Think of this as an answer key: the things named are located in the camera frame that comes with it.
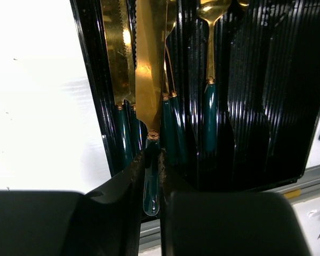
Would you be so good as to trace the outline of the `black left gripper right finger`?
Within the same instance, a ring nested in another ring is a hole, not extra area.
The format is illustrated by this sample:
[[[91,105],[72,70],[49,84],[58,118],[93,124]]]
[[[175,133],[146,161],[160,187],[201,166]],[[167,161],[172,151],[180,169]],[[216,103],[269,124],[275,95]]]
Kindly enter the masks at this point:
[[[310,255],[288,200],[279,193],[204,193],[159,154],[162,255]]]

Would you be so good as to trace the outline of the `gold knife green handle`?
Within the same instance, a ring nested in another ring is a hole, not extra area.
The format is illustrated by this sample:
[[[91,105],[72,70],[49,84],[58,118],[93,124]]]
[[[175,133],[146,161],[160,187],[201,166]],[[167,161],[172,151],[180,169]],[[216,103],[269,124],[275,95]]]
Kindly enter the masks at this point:
[[[143,210],[159,212],[158,157],[161,151],[163,72],[167,1],[136,1],[136,115],[147,128]]]
[[[100,1],[106,50],[116,109],[119,157],[122,168],[133,160],[125,100],[131,94],[134,72],[131,29],[126,1]]]

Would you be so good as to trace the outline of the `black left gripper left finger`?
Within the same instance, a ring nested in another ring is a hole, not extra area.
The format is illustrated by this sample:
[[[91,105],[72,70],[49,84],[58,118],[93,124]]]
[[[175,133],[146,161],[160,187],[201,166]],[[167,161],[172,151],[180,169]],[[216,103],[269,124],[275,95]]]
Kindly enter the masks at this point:
[[[87,194],[0,191],[0,255],[137,255],[145,154]]]

